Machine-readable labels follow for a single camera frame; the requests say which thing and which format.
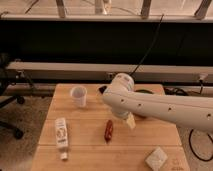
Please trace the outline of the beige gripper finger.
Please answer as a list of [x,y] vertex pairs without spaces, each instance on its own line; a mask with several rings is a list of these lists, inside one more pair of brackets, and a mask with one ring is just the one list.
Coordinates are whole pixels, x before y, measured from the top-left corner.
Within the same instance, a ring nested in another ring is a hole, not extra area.
[[129,126],[130,129],[134,129],[136,127],[136,122],[134,119],[134,115],[133,114],[129,114],[127,119],[126,119],[126,123]]

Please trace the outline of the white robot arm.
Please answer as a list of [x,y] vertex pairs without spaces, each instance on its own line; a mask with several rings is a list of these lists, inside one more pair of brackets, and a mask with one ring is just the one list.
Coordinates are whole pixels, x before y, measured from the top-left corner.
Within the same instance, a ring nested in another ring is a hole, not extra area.
[[124,120],[134,113],[213,133],[213,98],[135,92],[133,78],[125,73],[114,77],[102,98]]

